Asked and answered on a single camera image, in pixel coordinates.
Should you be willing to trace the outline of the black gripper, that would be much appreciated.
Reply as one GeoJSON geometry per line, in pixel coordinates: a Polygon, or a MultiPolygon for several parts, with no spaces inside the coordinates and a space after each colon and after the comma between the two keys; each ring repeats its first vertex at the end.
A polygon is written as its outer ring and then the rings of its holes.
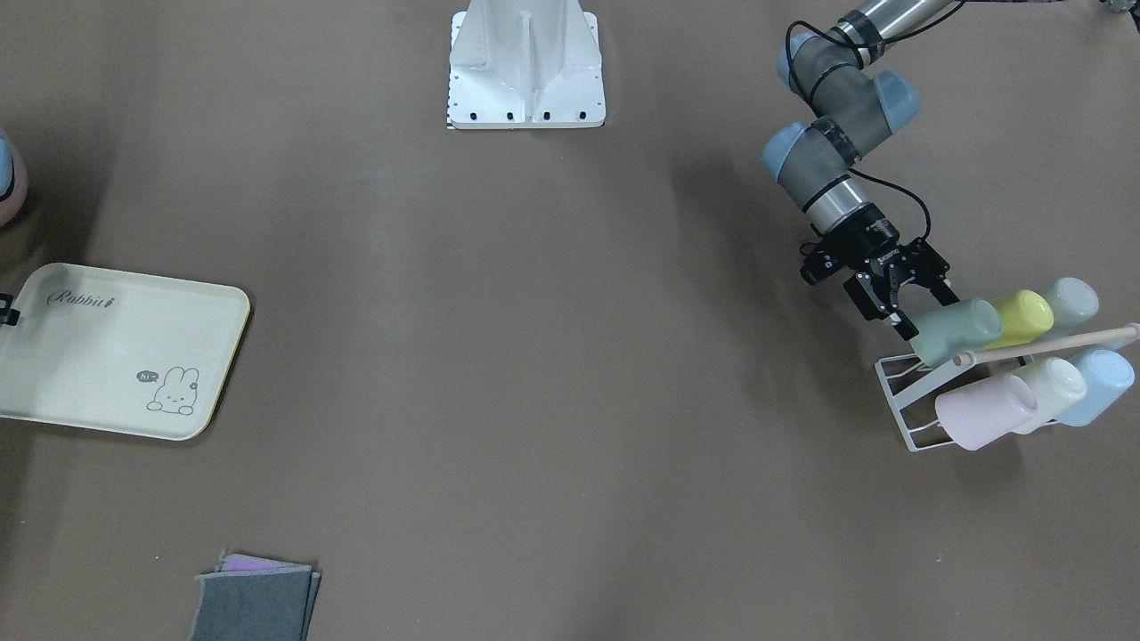
{"type": "Polygon", "coordinates": [[[856,271],[842,283],[842,291],[864,320],[889,320],[905,341],[915,339],[919,328],[899,309],[901,285],[928,289],[940,307],[960,301],[948,284],[948,261],[923,235],[901,243],[899,232],[879,206],[860,206],[803,250],[801,276],[807,284],[819,284],[842,268],[856,271]]]}

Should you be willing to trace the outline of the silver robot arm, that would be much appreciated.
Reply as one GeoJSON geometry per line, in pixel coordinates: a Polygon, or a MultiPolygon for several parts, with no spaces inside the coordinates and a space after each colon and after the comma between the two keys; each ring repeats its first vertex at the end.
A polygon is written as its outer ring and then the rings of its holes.
{"type": "Polygon", "coordinates": [[[921,234],[901,242],[899,232],[863,190],[856,164],[917,117],[920,102],[905,78],[868,66],[891,44],[948,18],[948,1],[868,1],[845,13],[832,29],[803,21],[787,29],[777,73],[811,107],[814,121],[774,133],[764,163],[777,186],[809,219],[815,240],[803,243],[801,276],[811,285],[847,269],[842,284],[868,320],[888,320],[899,336],[917,336],[917,324],[899,308],[899,289],[915,284],[938,305],[956,303],[948,261],[921,234]]]}

